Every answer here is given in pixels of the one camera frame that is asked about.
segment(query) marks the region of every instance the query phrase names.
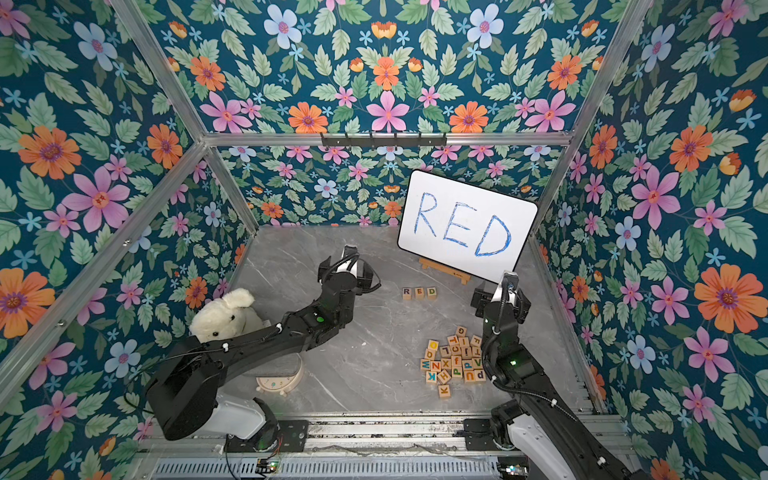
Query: white plush toy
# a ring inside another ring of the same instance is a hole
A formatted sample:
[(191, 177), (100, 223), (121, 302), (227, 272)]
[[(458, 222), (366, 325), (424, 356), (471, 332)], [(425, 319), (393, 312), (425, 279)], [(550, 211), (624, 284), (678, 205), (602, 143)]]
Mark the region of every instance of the white plush toy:
[(205, 343), (261, 329), (261, 318), (251, 308), (253, 301), (253, 295), (248, 290), (232, 290), (200, 309), (192, 319), (190, 332)]

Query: wooden alphabet block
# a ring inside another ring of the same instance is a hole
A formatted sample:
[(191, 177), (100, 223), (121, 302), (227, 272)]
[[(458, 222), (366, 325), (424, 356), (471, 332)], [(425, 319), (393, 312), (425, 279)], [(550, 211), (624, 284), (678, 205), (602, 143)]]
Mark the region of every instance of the wooden alphabet block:
[(440, 385), (444, 385), (451, 381), (451, 374), (448, 373), (448, 370), (443, 370), (437, 374), (437, 381), (440, 382)]

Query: floral wallpaper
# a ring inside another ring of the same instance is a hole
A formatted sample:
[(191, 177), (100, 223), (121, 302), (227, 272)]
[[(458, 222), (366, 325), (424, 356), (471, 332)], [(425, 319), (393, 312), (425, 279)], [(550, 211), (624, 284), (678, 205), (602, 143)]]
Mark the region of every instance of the floral wallpaper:
[[(246, 241), (201, 162), (5, 408), (0, 478), (123, 478), (154, 432), (147, 372), (227, 291)], [(4, 281), (23, 275), (0, 270)]]
[(654, 480), (768, 476), (767, 15), (652, 11), (538, 232)]

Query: orange flower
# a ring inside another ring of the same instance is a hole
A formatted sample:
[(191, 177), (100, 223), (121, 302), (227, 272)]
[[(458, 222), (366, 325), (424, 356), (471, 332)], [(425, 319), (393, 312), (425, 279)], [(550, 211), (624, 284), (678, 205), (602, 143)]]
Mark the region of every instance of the orange flower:
[(488, 124), (488, 117), (485, 116), (487, 113), (488, 110), (482, 105), (478, 107), (476, 101), (467, 102), (466, 107), (459, 105), (449, 121), (453, 125), (451, 131), (455, 134), (479, 134)]
[(373, 74), (376, 76), (376, 84), (384, 90), (392, 90), (392, 87), (400, 81), (397, 75), (400, 73), (400, 67), (395, 65), (395, 61), (390, 57), (381, 57), (379, 64), (373, 67)]
[(726, 175), (735, 175), (739, 173), (741, 169), (741, 159), (739, 154), (731, 152), (720, 161), (720, 171)]
[(203, 280), (202, 276), (193, 279), (187, 287), (187, 298), (184, 299), (190, 308), (197, 308), (203, 304), (205, 296), (208, 294), (208, 282)]
[(384, 206), (384, 213), (392, 218), (397, 217), (402, 212), (402, 207), (397, 202), (389, 202)]
[(768, 300), (754, 293), (763, 291), (763, 284), (753, 273), (741, 275), (737, 265), (724, 263), (718, 273), (710, 267), (701, 274), (704, 283), (696, 284), (694, 296), (703, 303), (699, 311), (704, 319), (715, 319), (715, 328), (725, 333), (733, 333), (733, 324), (742, 333), (757, 329), (757, 320), (768, 316)]
[(581, 58), (577, 55), (571, 57), (565, 55), (563, 61), (556, 61), (552, 65), (552, 71), (549, 72), (547, 80), (553, 90), (565, 90), (565, 88), (576, 81), (576, 75), (581, 73)]
[(235, 250), (235, 265), (238, 265), (243, 259), (243, 253), (245, 253), (245, 243), (241, 243)]
[(322, 112), (316, 105), (310, 107), (310, 104), (300, 101), (298, 108), (291, 107), (288, 113), (291, 114), (288, 123), (296, 128), (298, 134), (324, 134), (328, 131), (328, 119), (321, 115)]
[(603, 379), (603, 376), (598, 373), (598, 368), (594, 365), (589, 365), (589, 369), (592, 372), (592, 378), (594, 378), (594, 382), (598, 385), (598, 393), (600, 394), (600, 397), (605, 400), (605, 379)]
[(187, 27), (183, 26), (179, 22), (171, 22), (168, 24), (170, 27), (170, 30), (176, 34), (178, 38), (186, 38), (187, 37)]
[(730, 98), (728, 107), (731, 111), (742, 111), (744, 108), (749, 107), (756, 98), (757, 95), (751, 90), (739, 90)]
[(0, 329), (5, 327), (5, 338), (25, 335), (27, 323), (35, 325), (45, 313), (42, 307), (56, 300), (52, 288), (43, 288), (46, 283), (48, 279), (37, 272), (24, 278), (20, 268), (0, 270)]
[(598, 25), (600, 22), (596, 20), (590, 20), (589, 22), (585, 23), (583, 27), (581, 27), (581, 34), (584, 37), (588, 37), (589, 35), (592, 35), (595, 30), (598, 29)]
[(261, 210), (269, 218), (281, 218), (283, 216), (283, 208), (274, 202), (264, 202), (261, 204)]
[(650, 476), (654, 480), (680, 480), (680, 476), (670, 468), (670, 464), (658, 458), (654, 458), (650, 463)]
[(363, 66), (364, 66), (364, 65), (362, 64), (362, 58), (360, 58), (360, 57), (353, 59), (353, 60), (352, 60), (352, 61), (349, 63), (349, 69), (350, 69), (351, 71), (357, 71), (357, 72), (361, 72), (361, 71), (362, 71), (362, 68), (363, 68)]
[(683, 130), (680, 138), (675, 138), (672, 142), (674, 153), (670, 155), (670, 163), (674, 169), (683, 172), (687, 168), (689, 172), (699, 167), (699, 162), (705, 161), (710, 156), (708, 147), (712, 144), (712, 134), (704, 133), (707, 127), (697, 125), (696, 129), (691, 127)]
[(211, 91), (223, 90), (227, 79), (221, 73), (221, 67), (208, 61), (206, 57), (193, 58), (190, 67), (192, 75), (196, 75), (197, 83), (205, 85)]
[(618, 145), (615, 137), (616, 129), (613, 125), (603, 125), (599, 132), (592, 137), (592, 146), (589, 147), (590, 163), (592, 167), (605, 168), (614, 158), (614, 148)]
[(151, 137), (147, 137), (147, 146), (154, 150), (152, 158), (158, 163), (162, 163), (164, 168), (170, 170), (174, 167), (179, 157), (183, 153), (179, 145), (179, 137), (176, 132), (170, 131), (166, 124), (160, 127), (152, 125), (149, 129)]
[(51, 132), (47, 127), (35, 127), (36, 135), (22, 135), (18, 143), (24, 147), (18, 155), (26, 164), (32, 164), (29, 170), (44, 177), (51, 175), (53, 180), (61, 180), (64, 174), (74, 172), (73, 165), (79, 165), (81, 157), (76, 154), (80, 150), (78, 144), (67, 139), (66, 132), (54, 128)]
[(114, 449), (114, 444), (116, 441), (117, 441), (117, 437), (108, 438), (107, 441), (104, 442), (104, 444), (101, 447), (99, 447), (98, 454), (101, 455), (102, 457), (105, 457), (110, 453), (112, 453), (112, 449)]
[(371, 31), (376, 38), (392, 38), (397, 32), (397, 24), (392, 22), (376, 22), (371, 24)]
[(574, 278), (571, 292), (574, 293), (574, 298), (577, 302), (583, 303), (589, 295), (589, 285), (587, 285), (587, 281), (580, 276)]
[(420, 71), (424, 65), (422, 65), (422, 61), (418, 58), (411, 58), (408, 60), (408, 69), (412, 72)]

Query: blue flower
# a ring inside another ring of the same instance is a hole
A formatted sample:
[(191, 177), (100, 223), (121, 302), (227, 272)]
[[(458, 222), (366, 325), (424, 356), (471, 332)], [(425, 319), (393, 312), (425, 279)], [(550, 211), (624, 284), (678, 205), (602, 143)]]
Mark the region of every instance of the blue flower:
[(749, 127), (750, 130), (755, 128), (755, 120), (763, 117), (763, 114), (752, 115), (752, 113), (753, 113), (753, 109), (747, 108), (746, 115), (744, 116), (744, 118), (736, 119), (736, 123), (741, 124), (741, 127), (739, 127), (739, 131), (742, 131), (744, 128), (747, 128), (747, 127)]
[(163, 40), (167, 41), (171, 45), (175, 45), (176, 42), (178, 41), (176, 37), (174, 37), (174, 33), (170, 30), (168, 31), (160, 30), (160, 33), (163, 34)]
[(710, 261), (707, 262), (707, 265), (712, 265), (713, 263), (717, 266), (720, 266), (720, 262), (725, 260), (725, 255), (720, 255), (720, 249), (717, 247), (714, 247), (712, 249), (712, 253), (706, 252), (704, 254)]
[(467, 23), (467, 18), (464, 17), (464, 20), (462, 20), (462, 23), (456, 24), (456, 30), (458, 30), (460, 33), (465, 34), (467, 30), (472, 28), (472, 26)]
[(20, 225), (26, 225), (27, 231), (31, 232), (33, 228), (40, 228), (40, 220), (42, 220), (43, 217), (34, 217), (32, 215), (32, 212), (27, 212), (27, 217), (22, 218), (18, 221)]
[(16, 108), (21, 108), (21, 104), (27, 103), (27, 101), (22, 98), (22, 91), (21, 90), (14, 90), (10, 91), (6, 87), (3, 87), (2, 90), (5, 92), (8, 97), (5, 97), (5, 103), (11, 104), (16, 106)]
[(70, 453), (69, 462), (64, 464), (64, 468), (69, 468), (70, 470), (74, 471), (78, 467), (78, 463), (83, 461), (83, 459), (80, 458), (81, 455), (83, 455), (82, 450), (77, 453), (74, 453), (74, 452)]
[(82, 355), (80, 355), (77, 360), (72, 360), (69, 363), (69, 366), (72, 367), (72, 371), (70, 371), (69, 374), (74, 375), (76, 373), (82, 372), (86, 363), (88, 363), (88, 361), (83, 359)]
[(23, 270), (26, 270), (30, 263), (34, 264), (38, 261), (32, 258), (35, 255), (34, 250), (29, 250), (27, 253), (23, 253), (21, 250), (13, 250), (13, 254), (16, 255), (17, 260), (11, 262), (11, 266), (21, 265)]

